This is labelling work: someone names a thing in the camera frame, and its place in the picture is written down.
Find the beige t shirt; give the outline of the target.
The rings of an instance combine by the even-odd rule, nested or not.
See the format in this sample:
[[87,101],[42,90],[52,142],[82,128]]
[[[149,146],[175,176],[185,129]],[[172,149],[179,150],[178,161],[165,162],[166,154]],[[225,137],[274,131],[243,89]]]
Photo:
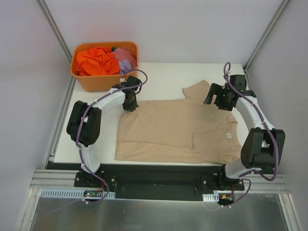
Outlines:
[[115,159],[132,162],[228,164],[241,155],[237,120],[229,111],[204,104],[210,85],[184,88],[183,99],[142,101],[122,115]]

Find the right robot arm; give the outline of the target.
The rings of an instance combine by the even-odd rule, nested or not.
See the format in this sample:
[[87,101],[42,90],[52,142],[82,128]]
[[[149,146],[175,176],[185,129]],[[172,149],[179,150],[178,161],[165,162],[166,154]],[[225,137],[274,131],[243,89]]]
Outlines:
[[276,178],[285,132],[266,121],[255,93],[246,88],[245,76],[231,75],[223,86],[211,84],[204,104],[211,103],[222,110],[231,111],[236,108],[249,133],[241,148],[240,157],[232,163],[222,165],[217,174],[207,178],[207,186],[221,191],[243,190],[244,183],[240,178],[253,173],[261,174],[264,169],[273,169],[270,181]]

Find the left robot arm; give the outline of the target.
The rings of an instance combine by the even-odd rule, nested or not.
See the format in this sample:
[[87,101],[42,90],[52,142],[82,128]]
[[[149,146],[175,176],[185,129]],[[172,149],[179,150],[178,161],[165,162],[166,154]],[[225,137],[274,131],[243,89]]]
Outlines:
[[78,148],[81,169],[86,172],[85,182],[91,187],[101,184],[102,176],[97,171],[100,163],[94,151],[101,130],[102,116],[117,106],[123,106],[124,111],[132,112],[137,109],[136,94],[141,91],[142,81],[134,76],[122,78],[119,84],[97,100],[86,103],[75,102],[66,133]]

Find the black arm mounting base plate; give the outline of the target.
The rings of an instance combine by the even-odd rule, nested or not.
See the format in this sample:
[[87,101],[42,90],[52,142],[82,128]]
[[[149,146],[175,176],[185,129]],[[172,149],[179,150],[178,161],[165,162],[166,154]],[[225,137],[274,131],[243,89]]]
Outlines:
[[47,164],[48,170],[75,170],[74,187],[95,188],[86,198],[115,193],[118,199],[201,201],[204,194],[223,191],[232,198],[245,190],[240,179],[227,178],[218,166],[154,166],[101,164],[94,175],[79,164]]

